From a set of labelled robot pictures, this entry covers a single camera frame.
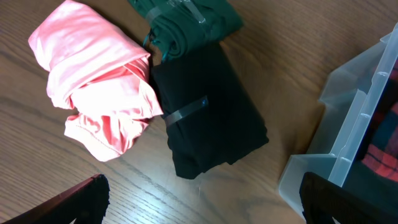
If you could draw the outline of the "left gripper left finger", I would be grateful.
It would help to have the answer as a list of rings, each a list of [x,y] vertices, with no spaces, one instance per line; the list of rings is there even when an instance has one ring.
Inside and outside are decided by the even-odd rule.
[[[105,175],[96,174],[4,224],[101,224],[109,191]]]

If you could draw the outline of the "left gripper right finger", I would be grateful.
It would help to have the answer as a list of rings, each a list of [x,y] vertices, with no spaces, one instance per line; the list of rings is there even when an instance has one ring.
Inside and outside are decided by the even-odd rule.
[[[313,172],[306,172],[300,186],[307,224],[397,224],[397,215],[361,200]]]

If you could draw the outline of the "red plaid shirt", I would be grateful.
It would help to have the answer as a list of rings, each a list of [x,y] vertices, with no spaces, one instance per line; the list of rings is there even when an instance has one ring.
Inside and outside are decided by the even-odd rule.
[[[361,162],[375,174],[397,182],[397,64],[394,65],[364,138]]]

